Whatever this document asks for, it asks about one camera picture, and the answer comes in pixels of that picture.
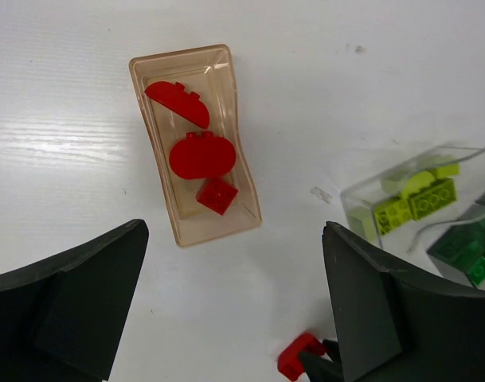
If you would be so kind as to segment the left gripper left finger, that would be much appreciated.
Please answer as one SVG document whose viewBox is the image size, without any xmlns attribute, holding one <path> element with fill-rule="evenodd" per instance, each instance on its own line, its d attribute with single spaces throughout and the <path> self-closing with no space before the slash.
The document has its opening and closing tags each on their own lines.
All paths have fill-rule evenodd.
<svg viewBox="0 0 485 382">
<path fill-rule="evenodd" d="M 108 380 L 148 239 L 130 220 L 0 274 L 0 381 Z"/>
</svg>

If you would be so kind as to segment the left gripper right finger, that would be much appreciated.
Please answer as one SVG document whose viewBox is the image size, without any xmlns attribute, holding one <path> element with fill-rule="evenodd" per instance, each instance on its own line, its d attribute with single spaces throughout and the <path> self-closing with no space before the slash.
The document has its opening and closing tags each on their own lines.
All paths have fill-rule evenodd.
<svg viewBox="0 0 485 382">
<path fill-rule="evenodd" d="M 323 257 L 338 348 L 301 352 L 313 381 L 485 381 L 485 291 L 327 222 Z"/>
</svg>

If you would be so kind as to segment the red square brick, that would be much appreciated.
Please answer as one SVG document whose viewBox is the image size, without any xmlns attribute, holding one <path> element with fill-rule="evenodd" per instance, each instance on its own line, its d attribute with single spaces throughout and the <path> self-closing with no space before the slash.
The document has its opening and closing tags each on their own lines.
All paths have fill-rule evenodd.
<svg viewBox="0 0 485 382">
<path fill-rule="evenodd" d="M 304 373 L 299 354 L 304 351 L 316 356 L 326 353 L 324 345 L 311 333 L 301 333 L 278 357 L 277 369 L 290 381 L 297 381 Z"/>
</svg>

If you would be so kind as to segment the small lime brick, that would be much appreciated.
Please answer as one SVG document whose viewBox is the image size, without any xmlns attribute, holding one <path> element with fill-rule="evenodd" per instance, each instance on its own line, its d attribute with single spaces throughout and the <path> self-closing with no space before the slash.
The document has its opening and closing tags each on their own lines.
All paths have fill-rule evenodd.
<svg viewBox="0 0 485 382">
<path fill-rule="evenodd" d="M 381 236 L 409 222 L 413 216 L 406 199 L 393 198 L 378 204 L 374 210 L 378 233 Z"/>
</svg>

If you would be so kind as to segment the smoky grey container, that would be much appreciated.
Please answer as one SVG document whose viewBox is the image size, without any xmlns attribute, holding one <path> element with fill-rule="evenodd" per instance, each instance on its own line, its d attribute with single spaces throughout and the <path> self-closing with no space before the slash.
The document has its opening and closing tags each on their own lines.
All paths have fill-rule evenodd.
<svg viewBox="0 0 485 382">
<path fill-rule="evenodd" d="M 485 192 L 426 251 L 443 277 L 479 290 L 485 290 L 485 282 L 475 286 L 467 270 L 475 259 L 469 247 L 482 221 L 485 221 Z"/>
</svg>

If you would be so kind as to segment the long lime brick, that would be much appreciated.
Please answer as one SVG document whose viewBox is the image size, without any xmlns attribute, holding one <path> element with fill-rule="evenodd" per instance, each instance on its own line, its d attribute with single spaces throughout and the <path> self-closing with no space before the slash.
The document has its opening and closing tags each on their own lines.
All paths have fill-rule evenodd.
<svg viewBox="0 0 485 382">
<path fill-rule="evenodd" d="M 456 186 L 452 178 L 435 181 L 433 185 L 409 197 L 409 206 L 414 220 L 425 217 L 457 201 Z"/>
</svg>

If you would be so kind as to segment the clear plastic container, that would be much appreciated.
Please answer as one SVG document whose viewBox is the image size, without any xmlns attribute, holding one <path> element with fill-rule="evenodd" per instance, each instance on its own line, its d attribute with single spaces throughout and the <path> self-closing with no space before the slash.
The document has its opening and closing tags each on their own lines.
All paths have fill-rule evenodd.
<svg viewBox="0 0 485 382">
<path fill-rule="evenodd" d="M 485 219 L 485 147 L 435 146 L 341 193 L 349 229 L 385 251 L 414 251 Z"/>
</svg>

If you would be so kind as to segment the lime sloped brick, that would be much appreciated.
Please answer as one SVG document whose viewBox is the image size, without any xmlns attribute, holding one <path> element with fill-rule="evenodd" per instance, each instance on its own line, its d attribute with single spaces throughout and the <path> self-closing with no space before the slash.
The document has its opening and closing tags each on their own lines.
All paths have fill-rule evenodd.
<svg viewBox="0 0 485 382">
<path fill-rule="evenodd" d="M 459 174 L 460 165 L 457 163 L 421 171 L 407 180 L 405 187 L 401 190 L 401 196 L 403 198 L 409 197 L 412 194 L 419 193 L 424 188 L 430 187 L 435 181 Z"/>
</svg>

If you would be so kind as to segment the small red brick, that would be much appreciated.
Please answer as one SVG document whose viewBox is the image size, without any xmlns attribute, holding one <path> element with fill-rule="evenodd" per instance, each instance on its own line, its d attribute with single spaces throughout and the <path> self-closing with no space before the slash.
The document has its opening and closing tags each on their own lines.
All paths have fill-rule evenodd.
<svg viewBox="0 0 485 382">
<path fill-rule="evenodd" d="M 221 178 L 206 179 L 197 192 L 196 201 L 223 216 L 238 194 L 238 189 Z"/>
</svg>

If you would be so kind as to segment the red rounded brick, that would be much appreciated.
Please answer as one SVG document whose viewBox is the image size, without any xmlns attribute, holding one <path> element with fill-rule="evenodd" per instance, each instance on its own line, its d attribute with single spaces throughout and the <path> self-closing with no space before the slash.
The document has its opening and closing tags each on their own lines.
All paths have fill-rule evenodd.
<svg viewBox="0 0 485 382">
<path fill-rule="evenodd" d="M 210 131 L 187 133 L 169 154 L 170 168 L 186 180 L 221 177 L 232 170 L 236 160 L 234 145 Z"/>
</svg>

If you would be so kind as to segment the red half round brick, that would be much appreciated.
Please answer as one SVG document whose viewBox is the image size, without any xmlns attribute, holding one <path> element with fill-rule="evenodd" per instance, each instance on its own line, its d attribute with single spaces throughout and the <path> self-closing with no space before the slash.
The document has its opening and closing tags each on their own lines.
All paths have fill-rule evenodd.
<svg viewBox="0 0 485 382">
<path fill-rule="evenodd" d="M 199 94 L 187 92 L 179 82 L 157 81 L 145 88 L 145 94 L 156 103 L 168 108 L 201 129 L 210 125 L 207 106 L 200 100 Z"/>
</svg>

